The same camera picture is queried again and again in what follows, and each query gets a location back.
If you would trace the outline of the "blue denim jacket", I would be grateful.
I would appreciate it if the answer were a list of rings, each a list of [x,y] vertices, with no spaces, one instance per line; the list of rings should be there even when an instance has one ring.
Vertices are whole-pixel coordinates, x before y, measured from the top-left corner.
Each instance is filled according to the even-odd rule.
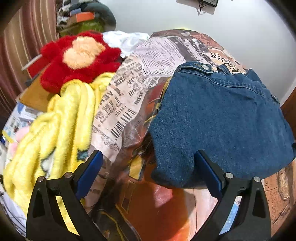
[[[194,154],[203,150],[238,178],[266,178],[295,159],[295,139],[276,97],[258,75],[216,71],[208,64],[177,67],[149,134],[159,185],[203,185]]]

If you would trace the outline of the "yellow fleece blanket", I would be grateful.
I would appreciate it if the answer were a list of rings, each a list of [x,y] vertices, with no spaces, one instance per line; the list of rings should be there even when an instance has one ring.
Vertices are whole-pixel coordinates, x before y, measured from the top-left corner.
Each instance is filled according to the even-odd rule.
[[[8,196],[27,214],[38,177],[57,179],[85,162],[92,124],[103,94],[114,73],[105,72],[90,84],[66,82],[17,142],[16,152],[4,168]]]

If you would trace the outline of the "newspaper print bedspread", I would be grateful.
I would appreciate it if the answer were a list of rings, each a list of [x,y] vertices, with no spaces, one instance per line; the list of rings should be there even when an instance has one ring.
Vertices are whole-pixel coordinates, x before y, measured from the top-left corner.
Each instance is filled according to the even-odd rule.
[[[245,73],[222,46],[186,30],[154,33],[124,60],[102,97],[91,144],[106,165],[90,195],[90,216],[107,240],[190,240],[217,200],[206,185],[178,188],[152,179],[156,157],[149,127],[178,66],[197,61],[214,71]],[[295,204],[295,159],[263,182],[276,233]]]

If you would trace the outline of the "printed paper box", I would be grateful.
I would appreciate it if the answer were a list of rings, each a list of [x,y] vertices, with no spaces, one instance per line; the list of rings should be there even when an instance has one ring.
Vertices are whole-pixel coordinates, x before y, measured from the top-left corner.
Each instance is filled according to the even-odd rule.
[[[4,138],[13,143],[16,132],[23,127],[29,126],[41,114],[43,114],[42,111],[17,102],[2,130]]]

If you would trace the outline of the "brown wooden door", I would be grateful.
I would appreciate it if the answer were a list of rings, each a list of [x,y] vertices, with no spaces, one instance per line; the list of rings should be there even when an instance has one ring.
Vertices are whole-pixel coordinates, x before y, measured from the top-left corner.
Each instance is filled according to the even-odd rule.
[[[281,110],[289,123],[294,137],[296,136],[296,88],[282,105]]]

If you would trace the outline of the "brown cardboard box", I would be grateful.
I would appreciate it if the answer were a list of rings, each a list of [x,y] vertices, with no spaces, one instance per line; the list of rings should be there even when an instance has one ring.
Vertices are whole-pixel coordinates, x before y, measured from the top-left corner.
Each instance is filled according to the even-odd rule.
[[[22,93],[20,103],[38,111],[46,112],[48,103],[54,94],[43,89],[40,78],[39,75]]]

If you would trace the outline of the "red plush flower pillow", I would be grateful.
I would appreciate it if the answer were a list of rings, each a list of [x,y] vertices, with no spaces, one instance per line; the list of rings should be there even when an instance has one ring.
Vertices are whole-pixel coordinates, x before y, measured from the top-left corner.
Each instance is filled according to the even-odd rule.
[[[57,94],[66,82],[78,79],[92,83],[105,72],[114,73],[121,49],[110,47],[102,33],[87,31],[75,36],[65,36],[51,41],[41,50],[46,69],[42,73],[41,86],[47,92]]]

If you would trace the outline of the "striped maroon curtain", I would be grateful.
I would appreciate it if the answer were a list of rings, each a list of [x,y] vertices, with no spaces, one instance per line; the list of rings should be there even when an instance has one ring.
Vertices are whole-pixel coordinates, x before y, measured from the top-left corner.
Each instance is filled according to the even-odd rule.
[[[55,1],[18,1],[17,11],[1,32],[1,125],[26,88],[22,68],[56,37]]]

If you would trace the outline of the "white cloth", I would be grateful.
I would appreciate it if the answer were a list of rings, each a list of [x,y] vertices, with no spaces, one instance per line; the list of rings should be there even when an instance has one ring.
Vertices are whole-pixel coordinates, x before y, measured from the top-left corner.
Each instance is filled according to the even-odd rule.
[[[123,31],[108,31],[102,33],[103,40],[111,48],[119,48],[121,50],[121,58],[128,57],[140,43],[148,40],[148,33],[125,33]]]

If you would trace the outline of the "pile of clutter items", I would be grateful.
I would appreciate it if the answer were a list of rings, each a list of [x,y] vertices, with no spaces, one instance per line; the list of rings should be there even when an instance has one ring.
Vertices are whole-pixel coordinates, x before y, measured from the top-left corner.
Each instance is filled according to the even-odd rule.
[[[110,8],[100,1],[56,1],[56,22],[59,37],[113,31],[117,24]]]

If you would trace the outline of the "wall mounted black device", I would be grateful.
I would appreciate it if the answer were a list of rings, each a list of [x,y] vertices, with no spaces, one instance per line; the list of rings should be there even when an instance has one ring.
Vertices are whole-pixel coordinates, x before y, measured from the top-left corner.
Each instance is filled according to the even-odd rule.
[[[176,0],[177,3],[196,9],[198,15],[214,15],[218,1]]]

